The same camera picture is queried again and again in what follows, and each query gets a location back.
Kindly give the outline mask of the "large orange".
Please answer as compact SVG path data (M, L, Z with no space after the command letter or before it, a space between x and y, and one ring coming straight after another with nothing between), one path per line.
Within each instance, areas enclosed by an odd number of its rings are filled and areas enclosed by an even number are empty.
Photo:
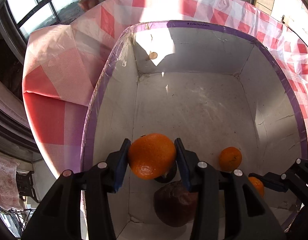
M166 135L152 133L135 140L128 150L128 164L140 179L152 180L170 172L176 148Z

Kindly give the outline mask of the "partly hidden small orange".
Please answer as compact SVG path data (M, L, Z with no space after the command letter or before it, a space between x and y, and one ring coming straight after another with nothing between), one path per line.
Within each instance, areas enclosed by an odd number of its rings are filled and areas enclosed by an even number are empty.
M255 187L257 192L260 194L261 198L264 197L265 194L265 187L261 180L255 177L249 177L248 180L251 182L251 184Z

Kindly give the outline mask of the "dark red apple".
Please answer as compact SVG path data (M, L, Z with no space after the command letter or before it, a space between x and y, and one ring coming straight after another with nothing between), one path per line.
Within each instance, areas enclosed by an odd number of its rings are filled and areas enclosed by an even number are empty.
M195 217L198 193L190 193L181 180L158 189L153 196L157 217L166 225L181 227Z

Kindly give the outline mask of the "dark small fruit in box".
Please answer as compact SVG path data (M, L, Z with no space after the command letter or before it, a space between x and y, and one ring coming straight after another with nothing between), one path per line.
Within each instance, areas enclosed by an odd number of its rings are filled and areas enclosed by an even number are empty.
M174 165L172 166L172 168L166 172L165 174L155 178L155 181L159 182L159 183L169 183L170 181L173 180L173 178L175 177L177 173L177 163L175 162Z

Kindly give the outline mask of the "purple-edged cardboard box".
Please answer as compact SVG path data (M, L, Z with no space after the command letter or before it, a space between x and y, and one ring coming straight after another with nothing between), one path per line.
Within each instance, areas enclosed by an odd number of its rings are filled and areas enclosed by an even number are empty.
M124 31L98 78L85 117L82 171L152 133L166 135L216 170L227 147L241 151L234 170L282 175L308 160L305 115L287 74L253 36L194 21L136 24ZM179 181L177 173L172 181ZM127 164L122 187L108 194L115 239L191 239L194 219L164 224L153 206L166 185L138 178ZM308 191L262 198L285 239L308 239Z

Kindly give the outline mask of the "red white checkered tablecloth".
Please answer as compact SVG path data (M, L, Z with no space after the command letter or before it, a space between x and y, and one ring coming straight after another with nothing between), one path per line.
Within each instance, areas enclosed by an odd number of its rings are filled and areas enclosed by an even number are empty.
M257 39L281 63L302 106L308 142L308 48L283 23L240 0L106 0L69 25L34 31L23 74L23 98L35 141L56 177L82 171L85 117L111 50L136 24L194 21Z

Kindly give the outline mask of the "window frame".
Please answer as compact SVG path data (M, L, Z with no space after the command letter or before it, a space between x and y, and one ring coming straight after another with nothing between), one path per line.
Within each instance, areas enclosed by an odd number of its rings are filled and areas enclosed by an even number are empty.
M70 24L84 11L78 0L2 0L0 34L20 62L24 62L32 32L57 24Z

